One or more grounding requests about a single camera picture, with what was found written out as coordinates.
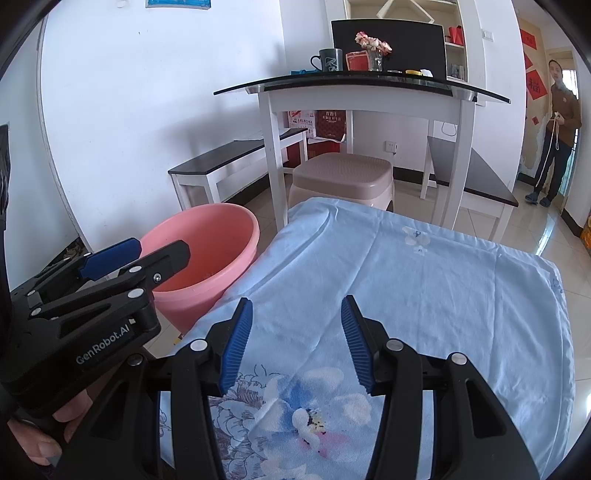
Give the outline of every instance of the brown sweater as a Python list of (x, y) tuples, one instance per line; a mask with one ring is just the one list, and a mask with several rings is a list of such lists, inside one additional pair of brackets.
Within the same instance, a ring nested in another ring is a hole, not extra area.
[[(558, 138), (569, 147), (574, 145), (574, 131), (581, 128), (581, 107), (579, 101), (570, 90), (561, 90), (556, 84), (550, 89), (552, 92), (552, 117), (554, 112), (564, 117), (564, 125), (560, 125)], [(546, 129), (552, 131), (554, 121), (549, 121)]]

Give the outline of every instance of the dark pants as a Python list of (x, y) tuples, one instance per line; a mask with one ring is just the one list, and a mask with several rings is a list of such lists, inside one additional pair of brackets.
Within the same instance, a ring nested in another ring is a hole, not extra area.
[(546, 181), (548, 170), (550, 169), (552, 162), (554, 162), (554, 173), (552, 175), (552, 180), (550, 180), (550, 189), (548, 190), (548, 200), (550, 201), (554, 200), (554, 197), (556, 197), (556, 194), (558, 193), (558, 189), (562, 183), (562, 177), (564, 177), (564, 172), (566, 171), (566, 164), (573, 151), (573, 148), (569, 147), (562, 140), (558, 140), (558, 147), (559, 149), (556, 150), (556, 135), (552, 138), (552, 132), (546, 130), (542, 158), (540, 160), (540, 165), (538, 165), (538, 171), (535, 174), (534, 192), (539, 193), (541, 191)]

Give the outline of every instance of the picture frame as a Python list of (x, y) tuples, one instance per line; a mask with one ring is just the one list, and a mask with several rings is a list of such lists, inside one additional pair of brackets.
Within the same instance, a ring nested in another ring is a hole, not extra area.
[(180, 7), (198, 8), (209, 10), (212, 7), (211, 0), (146, 0), (146, 8), (155, 7)]

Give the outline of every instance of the bench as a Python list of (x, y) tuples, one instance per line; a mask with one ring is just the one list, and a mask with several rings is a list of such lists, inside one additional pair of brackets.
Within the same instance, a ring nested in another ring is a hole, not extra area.
[[(300, 144), (300, 158), (308, 159), (306, 129), (291, 128), (280, 136), (283, 152), (290, 145)], [(203, 203), (221, 203), (248, 187), (267, 173), (263, 140), (234, 140), (168, 171), (183, 210)], [(291, 173), (293, 168), (282, 168)], [(201, 187), (203, 201), (194, 201), (197, 194), (190, 189)]]
[[(454, 142), (427, 137), (427, 154), (433, 162), (437, 184), (437, 199), (431, 220), (434, 225), (441, 225), (443, 219), (443, 209), (452, 177), (453, 152)], [(496, 217), (489, 240), (498, 243), (503, 238), (513, 208), (519, 206), (519, 202), (488, 163), (472, 149), (460, 206)]]

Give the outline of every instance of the beige stool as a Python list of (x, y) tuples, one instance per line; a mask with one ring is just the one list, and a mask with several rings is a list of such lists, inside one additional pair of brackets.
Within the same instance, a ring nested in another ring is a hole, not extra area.
[(312, 197), (338, 198), (386, 210), (390, 201), (394, 205), (392, 164), (348, 153), (318, 155), (294, 169), (289, 208)]

